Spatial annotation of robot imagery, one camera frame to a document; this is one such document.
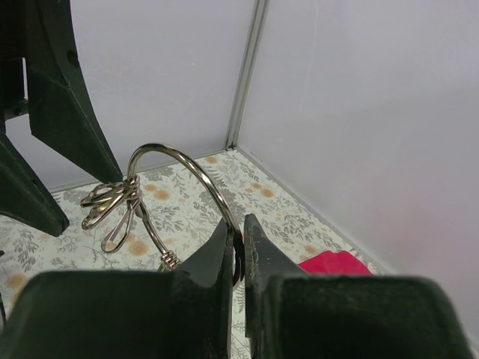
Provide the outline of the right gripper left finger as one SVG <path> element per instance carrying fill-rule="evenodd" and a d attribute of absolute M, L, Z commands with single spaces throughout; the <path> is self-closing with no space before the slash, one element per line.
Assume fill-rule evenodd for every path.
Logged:
<path fill-rule="evenodd" d="M 47 271 L 1 333 L 3 358 L 229 358 L 233 236 L 220 221 L 177 269 Z"/>

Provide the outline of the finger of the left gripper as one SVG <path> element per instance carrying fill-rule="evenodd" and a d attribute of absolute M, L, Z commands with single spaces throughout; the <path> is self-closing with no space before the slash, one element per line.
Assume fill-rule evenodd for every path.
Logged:
<path fill-rule="evenodd" d="M 60 236 L 70 222 L 36 173 L 1 134 L 1 214 Z"/>
<path fill-rule="evenodd" d="M 26 1 L 26 72 L 32 135 L 100 182 L 123 175 L 82 75 L 69 1 Z"/>

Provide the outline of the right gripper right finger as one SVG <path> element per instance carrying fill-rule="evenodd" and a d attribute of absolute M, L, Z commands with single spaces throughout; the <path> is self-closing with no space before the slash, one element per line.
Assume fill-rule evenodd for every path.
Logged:
<path fill-rule="evenodd" d="M 253 358 L 470 358 L 445 292 L 404 276 L 315 275 L 244 222 L 245 334 Z"/>

